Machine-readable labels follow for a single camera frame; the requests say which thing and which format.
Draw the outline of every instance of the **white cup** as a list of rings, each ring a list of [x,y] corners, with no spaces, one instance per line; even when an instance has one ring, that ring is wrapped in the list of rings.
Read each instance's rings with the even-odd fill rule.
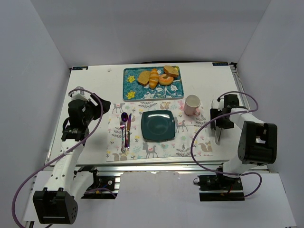
[[[199,106],[199,97],[195,95],[189,95],[185,101],[184,112],[186,115],[200,115],[200,110],[198,109]]]

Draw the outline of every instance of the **spoon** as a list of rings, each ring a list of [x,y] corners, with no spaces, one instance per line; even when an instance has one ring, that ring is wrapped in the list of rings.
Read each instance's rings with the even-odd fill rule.
[[[126,134],[126,126],[125,126],[125,122],[128,121],[128,114],[127,113],[122,113],[122,120],[124,123],[124,145],[125,147],[127,147],[127,134]]]

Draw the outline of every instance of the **teal tray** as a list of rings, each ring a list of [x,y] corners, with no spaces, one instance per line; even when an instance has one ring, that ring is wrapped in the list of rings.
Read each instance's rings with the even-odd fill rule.
[[[149,84],[142,86],[137,82],[137,78],[142,71],[151,71],[152,69],[157,69],[159,75],[164,74],[162,66],[126,68],[123,71],[123,99],[125,101],[168,100],[182,99],[184,97],[184,89],[182,87],[181,72],[179,68],[179,76],[174,79],[171,85],[162,86],[158,84],[155,89],[150,89]]]

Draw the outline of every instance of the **cup handle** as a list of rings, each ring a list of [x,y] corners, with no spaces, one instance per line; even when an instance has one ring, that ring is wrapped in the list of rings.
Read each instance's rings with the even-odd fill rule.
[[[198,108],[196,108],[194,110],[194,115],[199,116],[200,115],[200,110]]]

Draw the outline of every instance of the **pastry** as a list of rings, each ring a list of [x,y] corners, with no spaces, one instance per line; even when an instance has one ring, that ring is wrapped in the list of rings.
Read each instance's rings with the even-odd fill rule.
[[[157,73],[157,69],[153,69],[150,74],[149,86],[151,89],[155,89],[157,83],[159,81],[159,76]]]
[[[149,83],[150,71],[143,71],[139,74],[137,81],[139,84],[146,86]]]
[[[177,77],[179,75],[179,72],[172,66],[164,66],[163,70],[166,75],[171,76],[171,77]]]
[[[168,86],[173,82],[174,78],[166,74],[160,75],[160,84],[163,86]]]

